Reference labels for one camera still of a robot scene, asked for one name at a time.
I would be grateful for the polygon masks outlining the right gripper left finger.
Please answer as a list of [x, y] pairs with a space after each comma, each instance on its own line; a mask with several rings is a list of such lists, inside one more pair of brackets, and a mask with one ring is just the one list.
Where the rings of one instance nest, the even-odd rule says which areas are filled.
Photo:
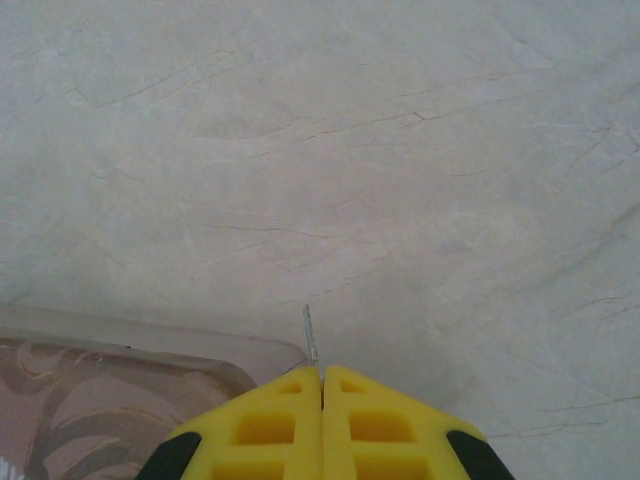
[[317, 370], [292, 370], [178, 426], [138, 477], [321, 479], [321, 400]]

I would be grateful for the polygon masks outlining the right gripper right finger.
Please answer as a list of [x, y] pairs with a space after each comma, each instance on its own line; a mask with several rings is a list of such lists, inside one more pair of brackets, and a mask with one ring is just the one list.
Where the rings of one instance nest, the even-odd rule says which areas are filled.
[[345, 367], [323, 387], [326, 479], [512, 479], [470, 423]]

